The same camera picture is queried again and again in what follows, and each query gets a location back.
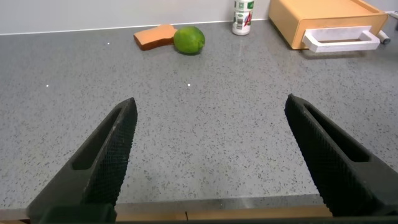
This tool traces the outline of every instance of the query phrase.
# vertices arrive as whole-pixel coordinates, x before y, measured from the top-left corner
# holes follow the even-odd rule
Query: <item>lime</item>
[[[184,27],[174,34],[174,46],[182,53],[197,54],[205,45],[205,35],[196,27]]]

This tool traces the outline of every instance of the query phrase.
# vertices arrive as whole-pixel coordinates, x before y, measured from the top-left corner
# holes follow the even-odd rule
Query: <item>orange sponge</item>
[[[177,30],[170,24],[162,24],[152,29],[143,30],[134,34],[134,40],[141,50],[150,50],[156,47],[173,44],[174,33]]]

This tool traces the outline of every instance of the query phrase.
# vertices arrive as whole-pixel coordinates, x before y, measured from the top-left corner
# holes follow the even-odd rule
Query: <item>drawer handle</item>
[[[306,29],[304,44],[313,52],[343,52],[352,50],[375,50],[380,40],[370,33],[371,26]],[[321,43],[325,40],[354,40],[352,42]]]

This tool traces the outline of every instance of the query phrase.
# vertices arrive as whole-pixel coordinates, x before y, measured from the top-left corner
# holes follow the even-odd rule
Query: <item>countertop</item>
[[[26,208],[130,97],[138,122],[119,209],[321,204],[284,114],[289,93],[398,171],[393,22],[387,46],[321,55],[290,50],[269,21],[244,37],[198,24],[195,56],[140,51],[132,37],[145,28],[0,36],[0,210]]]

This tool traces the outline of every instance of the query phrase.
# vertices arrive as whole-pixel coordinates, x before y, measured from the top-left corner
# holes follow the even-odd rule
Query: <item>white can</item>
[[[246,35],[250,32],[253,7],[253,0],[235,0],[234,22],[232,24],[232,32],[234,34]]]

